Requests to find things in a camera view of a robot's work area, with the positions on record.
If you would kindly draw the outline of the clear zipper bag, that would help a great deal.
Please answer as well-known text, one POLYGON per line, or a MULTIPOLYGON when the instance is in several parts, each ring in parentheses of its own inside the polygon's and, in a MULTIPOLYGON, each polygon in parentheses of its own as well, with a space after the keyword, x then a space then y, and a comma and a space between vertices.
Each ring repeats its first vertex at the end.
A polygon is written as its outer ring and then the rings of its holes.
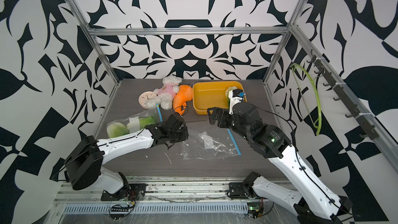
POLYGON ((188 134, 188 139, 181 143, 181 155, 184 160, 215 160, 241 155, 236 139, 229 129, 189 128, 188 134))
POLYGON ((134 114, 125 119, 114 120, 107 124, 108 138, 118 138, 127 134, 135 133, 148 125, 161 122, 162 115, 159 106, 134 114))

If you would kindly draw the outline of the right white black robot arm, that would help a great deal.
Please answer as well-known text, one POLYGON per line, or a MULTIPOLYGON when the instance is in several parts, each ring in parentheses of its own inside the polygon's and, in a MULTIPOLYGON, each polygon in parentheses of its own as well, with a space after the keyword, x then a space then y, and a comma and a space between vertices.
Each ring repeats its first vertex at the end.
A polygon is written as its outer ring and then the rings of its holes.
POLYGON ((255 106, 235 104, 231 110, 207 110, 210 124, 230 129, 258 154, 283 172, 294 190, 277 185, 256 172, 242 182, 248 197, 266 198, 294 214, 301 224, 341 224, 352 202, 330 190, 301 159, 292 141, 275 125, 263 123, 255 106))

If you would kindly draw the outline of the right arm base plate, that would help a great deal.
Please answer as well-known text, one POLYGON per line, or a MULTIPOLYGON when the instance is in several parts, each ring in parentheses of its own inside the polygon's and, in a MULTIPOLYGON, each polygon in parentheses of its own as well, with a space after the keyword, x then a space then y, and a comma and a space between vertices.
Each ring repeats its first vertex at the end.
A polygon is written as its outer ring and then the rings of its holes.
POLYGON ((231 199, 258 199, 259 197, 254 189, 253 185, 255 180, 261 175, 256 172, 251 172, 242 182, 229 183, 229 190, 227 191, 227 197, 231 199))

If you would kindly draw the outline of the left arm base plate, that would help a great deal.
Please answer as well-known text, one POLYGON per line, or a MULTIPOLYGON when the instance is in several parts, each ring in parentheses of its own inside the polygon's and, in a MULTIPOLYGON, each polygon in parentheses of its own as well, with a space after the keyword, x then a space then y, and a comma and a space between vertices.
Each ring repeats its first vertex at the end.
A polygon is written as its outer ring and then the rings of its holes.
POLYGON ((129 186, 123 186, 119 191, 114 194, 110 194, 107 191, 103 191, 101 201, 136 201, 142 200, 146 194, 147 184, 129 184, 129 186))

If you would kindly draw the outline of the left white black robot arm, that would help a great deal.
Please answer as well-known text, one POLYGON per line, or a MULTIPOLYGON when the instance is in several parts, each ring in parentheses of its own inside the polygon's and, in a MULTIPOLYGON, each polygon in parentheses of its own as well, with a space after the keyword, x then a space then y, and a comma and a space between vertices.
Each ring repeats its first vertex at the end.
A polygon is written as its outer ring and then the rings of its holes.
POLYGON ((112 139, 95 140, 87 136, 65 160, 66 173, 73 190, 102 190, 117 198, 127 196, 131 190, 126 177, 121 172, 112 172, 104 164, 125 154, 187 140, 188 128, 184 119, 177 113, 161 123, 150 124, 145 128, 112 139))

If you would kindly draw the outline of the yellow plastic tray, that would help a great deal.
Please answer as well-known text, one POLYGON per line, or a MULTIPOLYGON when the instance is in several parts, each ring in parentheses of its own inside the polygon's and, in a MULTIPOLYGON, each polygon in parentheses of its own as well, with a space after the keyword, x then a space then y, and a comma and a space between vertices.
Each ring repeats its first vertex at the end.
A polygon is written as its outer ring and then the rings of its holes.
POLYGON ((229 108, 226 91, 230 87, 244 89, 238 81, 212 81, 193 85, 193 107, 197 114, 206 115, 212 107, 229 108))

